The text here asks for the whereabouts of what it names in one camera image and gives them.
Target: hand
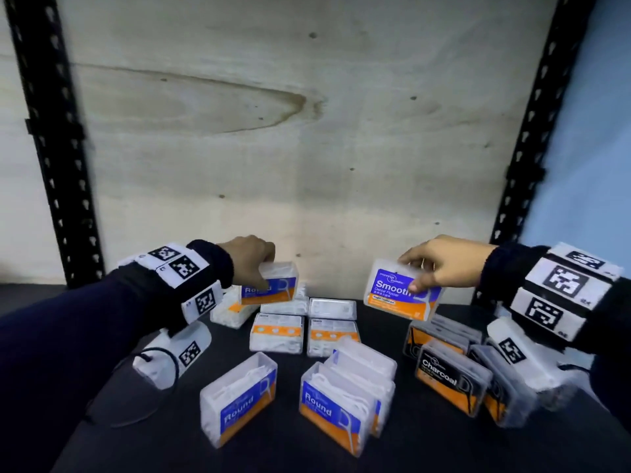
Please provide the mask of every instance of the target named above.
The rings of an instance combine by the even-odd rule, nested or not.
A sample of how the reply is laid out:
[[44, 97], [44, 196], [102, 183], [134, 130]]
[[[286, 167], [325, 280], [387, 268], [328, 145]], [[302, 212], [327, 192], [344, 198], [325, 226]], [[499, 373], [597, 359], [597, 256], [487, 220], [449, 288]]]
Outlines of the hand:
[[430, 287], [477, 287], [482, 269], [496, 245], [446, 235], [423, 242], [399, 257], [400, 263], [423, 267], [408, 286], [417, 293]]
[[232, 283], [238, 286], [255, 287], [266, 291], [268, 282], [261, 276], [259, 265], [261, 262], [272, 262], [276, 255], [273, 242], [265, 242], [257, 236], [235, 237], [223, 244], [217, 244], [224, 249], [232, 259], [235, 275]]

